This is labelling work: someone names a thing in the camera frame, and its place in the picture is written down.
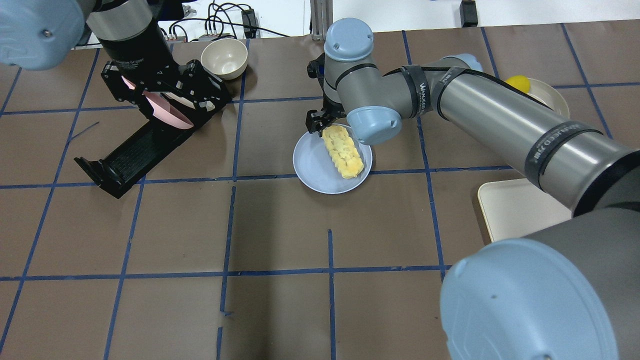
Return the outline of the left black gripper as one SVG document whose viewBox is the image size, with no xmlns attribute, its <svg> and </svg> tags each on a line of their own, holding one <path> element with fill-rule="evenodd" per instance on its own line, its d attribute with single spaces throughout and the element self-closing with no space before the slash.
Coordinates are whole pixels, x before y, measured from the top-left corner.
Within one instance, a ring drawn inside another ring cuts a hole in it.
<svg viewBox="0 0 640 360">
<path fill-rule="evenodd" d="M 187 64 L 168 60 L 129 62 L 108 61 L 101 77 L 114 99 L 128 101 L 148 119 L 153 120 L 154 109 L 147 92 L 157 92 L 191 121 L 191 111 L 218 112 L 231 102 L 232 96 L 224 80 L 208 72 L 202 63 L 193 59 Z M 135 85 L 129 89 L 122 76 Z"/>
</svg>

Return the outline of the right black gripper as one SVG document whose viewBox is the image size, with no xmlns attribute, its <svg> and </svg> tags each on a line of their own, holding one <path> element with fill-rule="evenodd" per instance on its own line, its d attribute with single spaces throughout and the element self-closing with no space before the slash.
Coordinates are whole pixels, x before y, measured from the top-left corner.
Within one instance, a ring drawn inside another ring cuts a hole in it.
<svg viewBox="0 0 640 360">
<path fill-rule="evenodd" d="M 307 111 L 305 125 L 308 133 L 318 133 L 322 136 L 324 129 L 333 125 L 340 118 L 345 118 L 345 108 L 339 101 L 338 95 L 329 95 L 325 89 L 325 59 L 314 59 L 308 62 L 306 67 L 307 76 L 310 79 L 318 80 L 322 90 L 322 108 L 318 111 L 312 109 Z"/>
</svg>

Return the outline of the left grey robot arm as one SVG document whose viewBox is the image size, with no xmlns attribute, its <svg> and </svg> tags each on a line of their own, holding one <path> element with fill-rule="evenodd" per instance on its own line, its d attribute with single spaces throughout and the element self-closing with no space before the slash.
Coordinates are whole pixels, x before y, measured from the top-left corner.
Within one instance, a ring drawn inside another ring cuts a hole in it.
<svg viewBox="0 0 640 360">
<path fill-rule="evenodd" d="M 3 64 L 55 68 L 89 28 L 110 57 L 102 71 L 110 93 L 147 119 L 192 129 L 231 100 L 199 60 L 174 60 L 146 0 L 3 0 L 0 10 Z"/>
</svg>

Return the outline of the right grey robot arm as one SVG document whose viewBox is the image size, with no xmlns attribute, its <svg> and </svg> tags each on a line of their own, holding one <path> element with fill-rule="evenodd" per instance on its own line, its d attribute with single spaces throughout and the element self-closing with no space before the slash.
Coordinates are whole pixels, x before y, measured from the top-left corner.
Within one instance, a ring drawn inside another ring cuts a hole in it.
<svg viewBox="0 0 640 360">
<path fill-rule="evenodd" d="M 309 133 L 326 135 L 343 117 L 356 143 L 373 146 L 435 113 L 571 212 L 450 267 L 439 293 L 450 358 L 637 360 L 639 150 L 484 72 L 474 55 L 382 74 L 374 45 L 361 19 L 327 28 L 307 66 L 323 95 Z"/>
</svg>

